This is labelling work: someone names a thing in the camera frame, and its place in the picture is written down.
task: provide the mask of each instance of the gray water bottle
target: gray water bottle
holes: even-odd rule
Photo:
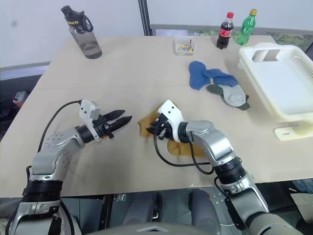
[[[84,12],[73,11],[70,6],[62,7],[69,31],[78,46],[89,59],[97,59],[102,55],[102,50],[93,34],[93,26]]]

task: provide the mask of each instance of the white wall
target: white wall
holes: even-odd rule
[[[137,0],[0,0],[0,67],[51,61],[71,37],[64,5],[84,10],[96,36],[144,35]]]
[[[220,26],[228,11],[241,26],[258,9],[257,27],[313,31],[313,0],[147,0],[150,25]]]

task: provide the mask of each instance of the plastic bottle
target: plastic bottle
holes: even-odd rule
[[[232,20],[233,17],[234,17],[234,13],[228,12],[227,19],[224,20],[223,23],[221,24],[219,38],[216,42],[216,47],[218,47],[219,49],[227,48],[228,46],[228,42],[231,36],[231,31],[234,28],[234,23]]]
[[[244,20],[240,34],[236,40],[236,43],[238,43],[239,45],[247,44],[247,42],[249,41],[249,37],[255,27],[255,16],[257,12],[257,9],[252,9],[250,11],[250,15]]]
[[[62,7],[69,31],[78,46],[89,59],[97,59],[102,55],[102,50],[93,34],[93,26],[84,12],[73,11],[70,6]]]

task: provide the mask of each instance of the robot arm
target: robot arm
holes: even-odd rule
[[[214,128],[210,121],[185,122],[180,110],[167,100],[159,108],[159,118],[148,131],[160,139],[191,142],[207,153],[217,178],[230,216],[238,229],[248,228],[254,235],[300,235],[279,216],[270,214],[268,206],[254,184],[250,174],[243,168],[228,138]]]
[[[60,192],[72,157],[92,140],[99,141],[106,136],[113,138],[112,132],[126,125],[132,118],[128,116],[115,120],[124,112],[115,110],[100,115],[100,108],[95,102],[81,101],[80,117],[85,125],[55,133],[35,155],[23,198],[7,226],[10,235],[27,234],[25,228],[29,226],[25,221],[33,218],[45,218],[45,223],[49,224],[48,227],[43,226],[45,229],[57,221],[54,218],[61,203]]]

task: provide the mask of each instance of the white dish rack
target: white dish rack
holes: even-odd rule
[[[259,43],[243,47],[245,70],[268,112],[277,122],[302,121],[277,128],[282,141],[313,137],[313,61],[296,46]]]

